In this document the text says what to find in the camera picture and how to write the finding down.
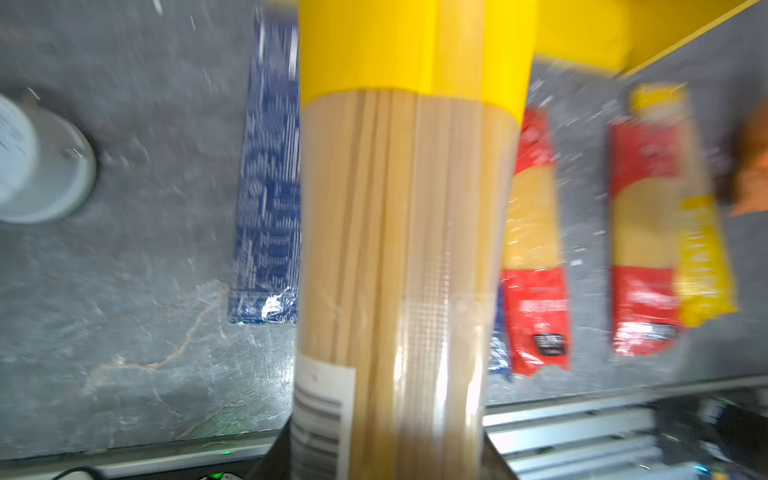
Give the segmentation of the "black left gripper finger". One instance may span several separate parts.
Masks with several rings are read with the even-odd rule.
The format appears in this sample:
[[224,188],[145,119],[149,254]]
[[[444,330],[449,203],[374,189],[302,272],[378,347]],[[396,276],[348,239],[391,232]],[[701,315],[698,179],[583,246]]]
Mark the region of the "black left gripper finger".
[[[289,417],[268,452],[242,476],[243,479],[264,480],[290,478],[291,423],[292,417]],[[508,465],[504,456],[494,446],[487,431],[484,432],[481,478],[503,480],[519,479],[514,470]]]

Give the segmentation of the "dark blue spaghetti box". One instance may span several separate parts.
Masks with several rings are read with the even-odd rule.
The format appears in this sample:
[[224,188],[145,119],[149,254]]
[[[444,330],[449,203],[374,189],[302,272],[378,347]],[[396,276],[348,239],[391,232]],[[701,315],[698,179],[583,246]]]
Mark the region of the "dark blue spaghetti box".
[[263,8],[254,30],[228,311],[236,324],[293,324],[301,243],[298,22],[291,12]]

